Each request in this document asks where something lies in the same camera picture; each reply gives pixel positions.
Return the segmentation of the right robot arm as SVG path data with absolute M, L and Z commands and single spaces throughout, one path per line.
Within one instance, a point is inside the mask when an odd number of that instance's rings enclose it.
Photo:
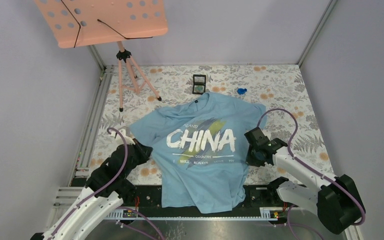
M 246 162 L 249 166 L 272 165 L 293 175 L 301 184 L 278 177 L 267 185 L 267 201 L 273 206 L 283 202 L 301 207 L 316 215 L 333 234 L 351 225 L 362 224 L 366 210 L 354 180 L 348 175 L 336 176 L 316 168 L 294 153 L 288 143 L 269 139 L 261 128 L 245 133 L 249 143 Z

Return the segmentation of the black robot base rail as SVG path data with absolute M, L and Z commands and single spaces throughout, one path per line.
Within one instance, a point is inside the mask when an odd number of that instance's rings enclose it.
M 281 207 L 287 209 L 291 202 L 283 201 L 277 188 L 285 183 L 285 177 L 279 177 L 267 185 L 246 185 L 234 188 L 227 186 L 204 186 L 193 184 L 190 191 L 162 185 L 135 185 L 137 201 L 125 202 L 123 206 L 139 208 L 187 208 L 195 207 L 202 214 L 213 214 L 231 211 L 240 206 L 250 207 Z

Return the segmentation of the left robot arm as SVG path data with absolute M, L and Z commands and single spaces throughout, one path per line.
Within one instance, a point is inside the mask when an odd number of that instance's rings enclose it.
M 137 187 L 127 177 L 146 163 L 153 149 L 138 141 L 121 144 L 95 169 L 79 196 L 62 217 L 33 240 L 83 240 L 113 210 L 138 200 Z

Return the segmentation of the light blue printed t-shirt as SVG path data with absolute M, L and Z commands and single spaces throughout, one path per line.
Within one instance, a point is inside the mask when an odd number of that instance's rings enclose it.
M 191 191 L 192 185 L 231 192 L 244 185 L 249 167 L 245 133 L 266 107 L 234 96 L 208 92 L 174 107 L 160 107 L 130 125 L 136 140 L 152 147 L 162 184 Z

